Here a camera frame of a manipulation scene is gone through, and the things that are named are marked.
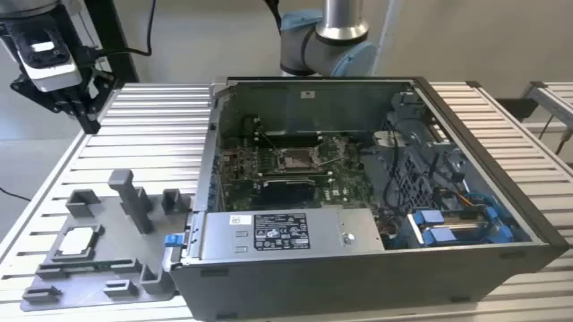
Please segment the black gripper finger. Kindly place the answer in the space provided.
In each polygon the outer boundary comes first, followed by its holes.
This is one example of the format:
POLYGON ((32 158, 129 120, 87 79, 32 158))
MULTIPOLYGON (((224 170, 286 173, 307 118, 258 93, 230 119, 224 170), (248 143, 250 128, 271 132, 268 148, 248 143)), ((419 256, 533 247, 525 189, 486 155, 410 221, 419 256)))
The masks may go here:
POLYGON ((96 96, 92 98, 88 105, 88 127, 87 134, 96 134, 100 129, 97 121, 99 114, 107 103, 108 97, 116 86, 116 77, 111 72, 93 69, 93 86, 96 89, 96 96))
POLYGON ((81 80, 79 85, 43 92, 21 72, 9 87, 17 94, 33 101, 48 111, 53 113, 64 112, 68 116, 73 117, 80 124, 83 132, 85 134, 91 133, 91 120, 88 118, 91 98, 87 80, 81 80))

